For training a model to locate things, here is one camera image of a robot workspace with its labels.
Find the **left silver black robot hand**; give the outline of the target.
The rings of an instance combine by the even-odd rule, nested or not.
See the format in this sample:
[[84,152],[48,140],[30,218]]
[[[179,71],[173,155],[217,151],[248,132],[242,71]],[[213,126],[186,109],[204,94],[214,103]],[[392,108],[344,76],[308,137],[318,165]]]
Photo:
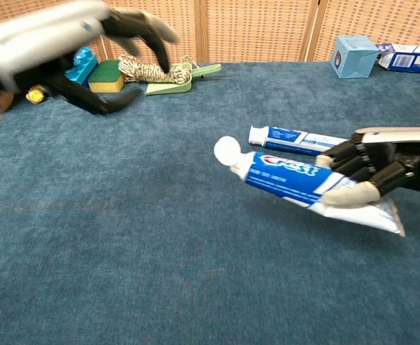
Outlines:
[[170,63],[164,44],[179,40],[167,23],[146,11],[116,10],[104,1],[69,1],[0,23],[0,92],[42,85],[92,114],[124,109],[139,97],[138,91],[107,100],[65,74],[79,48],[100,37],[131,55],[139,52],[132,41],[138,37],[165,73]]

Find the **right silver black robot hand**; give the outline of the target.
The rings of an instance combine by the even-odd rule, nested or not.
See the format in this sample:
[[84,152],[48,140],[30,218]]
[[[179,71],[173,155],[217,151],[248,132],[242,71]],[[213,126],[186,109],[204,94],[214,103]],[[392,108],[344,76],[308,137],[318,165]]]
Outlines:
[[366,127],[316,156],[315,164],[357,183],[323,193],[325,205],[359,206],[396,188],[420,192],[420,127]]

